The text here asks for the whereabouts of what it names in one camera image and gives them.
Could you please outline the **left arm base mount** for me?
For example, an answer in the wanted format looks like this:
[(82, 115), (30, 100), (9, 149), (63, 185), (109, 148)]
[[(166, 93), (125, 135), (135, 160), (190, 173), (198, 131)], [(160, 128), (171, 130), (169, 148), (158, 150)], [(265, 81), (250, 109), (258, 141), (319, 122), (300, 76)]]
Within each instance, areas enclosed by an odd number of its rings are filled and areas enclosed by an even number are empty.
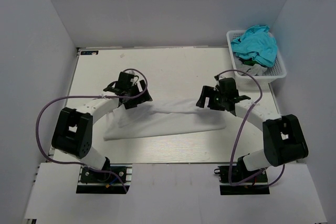
[[(116, 173), (126, 189), (131, 185), (132, 165), (111, 165), (111, 171)], [(123, 195), (127, 192), (124, 190), (119, 179), (112, 174), (97, 173), (87, 167), (80, 169), (77, 194), (102, 194), (102, 195)]]

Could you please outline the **grey white cloth in basket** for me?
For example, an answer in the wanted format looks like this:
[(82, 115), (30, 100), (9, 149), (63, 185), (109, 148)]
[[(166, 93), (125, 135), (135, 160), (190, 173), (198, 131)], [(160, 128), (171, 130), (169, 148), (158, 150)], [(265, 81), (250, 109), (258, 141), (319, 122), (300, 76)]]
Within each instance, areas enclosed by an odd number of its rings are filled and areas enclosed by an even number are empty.
[(267, 67), (258, 63), (251, 63), (250, 65), (244, 64), (239, 58), (235, 58), (234, 63), (238, 70), (246, 72), (252, 76), (263, 76), (268, 70)]

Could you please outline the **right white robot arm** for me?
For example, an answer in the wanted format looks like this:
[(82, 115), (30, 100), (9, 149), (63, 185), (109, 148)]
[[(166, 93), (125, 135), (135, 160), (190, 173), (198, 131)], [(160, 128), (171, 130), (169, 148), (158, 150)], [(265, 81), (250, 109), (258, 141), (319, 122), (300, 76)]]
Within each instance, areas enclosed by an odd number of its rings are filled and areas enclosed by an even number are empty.
[(228, 92), (219, 87), (203, 86), (197, 107), (227, 111), (261, 130), (263, 148), (238, 159), (236, 165), (229, 165), (229, 176), (236, 174), (247, 182), (260, 170), (270, 166), (281, 166), (306, 158), (308, 146), (299, 122), (293, 115), (272, 113), (246, 95), (239, 95), (237, 89)]

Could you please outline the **blue label sticker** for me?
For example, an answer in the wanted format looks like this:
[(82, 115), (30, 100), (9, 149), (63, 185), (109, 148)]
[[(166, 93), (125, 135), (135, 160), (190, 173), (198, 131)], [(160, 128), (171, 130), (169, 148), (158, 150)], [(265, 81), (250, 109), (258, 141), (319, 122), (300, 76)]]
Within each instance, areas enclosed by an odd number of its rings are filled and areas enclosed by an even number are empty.
[(80, 55), (97, 55), (99, 53), (98, 50), (82, 50)]

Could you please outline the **teal t-shirt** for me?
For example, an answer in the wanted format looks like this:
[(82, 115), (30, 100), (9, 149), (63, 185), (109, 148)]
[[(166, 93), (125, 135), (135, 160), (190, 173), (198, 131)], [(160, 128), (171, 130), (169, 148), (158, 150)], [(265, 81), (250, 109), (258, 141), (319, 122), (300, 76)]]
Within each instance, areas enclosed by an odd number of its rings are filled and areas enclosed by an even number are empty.
[(272, 68), (277, 56), (277, 42), (269, 35), (269, 26), (249, 27), (243, 35), (230, 42), (232, 52), (241, 60), (253, 61), (261, 66)]

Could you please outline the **green cloth in basket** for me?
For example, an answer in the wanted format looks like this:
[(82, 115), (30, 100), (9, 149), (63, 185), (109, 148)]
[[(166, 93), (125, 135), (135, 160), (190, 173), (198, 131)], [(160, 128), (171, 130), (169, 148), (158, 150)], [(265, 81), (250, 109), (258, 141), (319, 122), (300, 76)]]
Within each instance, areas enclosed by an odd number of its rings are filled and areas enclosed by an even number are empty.
[(262, 65), (260, 62), (254, 60), (254, 59), (251, 59), (251, 58), (245, 60), (245, 61), (244, 61), (244, 64), (249, 65), (249, 66), (253, 66), (253, 65), (255, 65), (255, 64)]

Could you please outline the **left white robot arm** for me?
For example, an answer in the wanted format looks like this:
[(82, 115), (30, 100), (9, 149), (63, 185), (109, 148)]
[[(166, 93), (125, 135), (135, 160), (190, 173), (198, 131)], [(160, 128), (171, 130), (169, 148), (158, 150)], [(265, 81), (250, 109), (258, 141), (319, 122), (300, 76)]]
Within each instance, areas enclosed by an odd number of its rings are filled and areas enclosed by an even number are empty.
[(51, 145), (73, 156), (81, 165), (92, 168), (93, 176), (104, 182), (111, 175), (110, 161), (92, 147), (94, 124), (118, 107), (127, 110), (150, 101), (152, 98), (144, 80), (112, 82), (103, 89), (102, 96), (80, 107), (65, 107), (60, 111)]

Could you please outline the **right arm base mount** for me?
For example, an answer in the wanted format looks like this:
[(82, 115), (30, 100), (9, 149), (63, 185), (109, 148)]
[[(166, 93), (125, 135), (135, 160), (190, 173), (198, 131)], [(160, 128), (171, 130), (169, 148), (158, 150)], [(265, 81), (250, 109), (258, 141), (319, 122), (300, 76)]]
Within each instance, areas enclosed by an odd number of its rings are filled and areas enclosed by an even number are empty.
[(214, 175), (219, 178), (219, 189), (222, 196), (269, 195), (268, 177), (266, 171), (239, 184), (229, 183), (229, 165), (225, 164), (214, 169)]

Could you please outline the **white t-shirt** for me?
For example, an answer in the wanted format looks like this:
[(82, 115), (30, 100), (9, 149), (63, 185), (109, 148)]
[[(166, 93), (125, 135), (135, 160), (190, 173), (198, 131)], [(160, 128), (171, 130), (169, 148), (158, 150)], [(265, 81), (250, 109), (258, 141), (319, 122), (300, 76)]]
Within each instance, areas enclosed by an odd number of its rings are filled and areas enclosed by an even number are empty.
[(114, 109), (103, 138), (106, 141), (221, 130), (225, 112), (200, 108), (197, 99), (156, 100), (135, 108)]

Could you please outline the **white plastic basket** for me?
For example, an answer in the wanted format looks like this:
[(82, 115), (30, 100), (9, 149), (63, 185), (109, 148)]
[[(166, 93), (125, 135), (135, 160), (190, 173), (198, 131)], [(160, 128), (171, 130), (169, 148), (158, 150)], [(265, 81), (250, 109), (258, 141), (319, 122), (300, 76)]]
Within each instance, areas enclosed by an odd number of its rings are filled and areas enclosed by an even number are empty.
[[(236, 63), (238, 63), (238, 60), (236, 59), (237, 57), (232, 51), (231, 47), (231, 41), (241, 35), (243, 35), (245, 30), (229, 30), (226, 33), (226, 39), (228, 43), (228, 49), (229, 49), (229, 54), (230, 58), (232, 61), (232, 66), (234, 69), (238, 69), (236, 66)], [(248, 81), (251, 81), (250, 77), (243, 76), (240, 74), (240, 72), (234, 72), (234, 75), (236, 76), (236, 79), (238, 80), (238, 83), (240, 85), (246, 84)], [(260, 84), (265, 84), (265, 83), (271, 83), (277, 79), (282, 79), (287, 75), (286, 67), (284, 65), (284, 61), (282, 59), (282, 55), (279, 50), (277, 50), (276, 58), (275, 58), (275, 63), (273, 67), (268, 68), (262, 76), (255, 76), (255, 79), (260, 83)]]

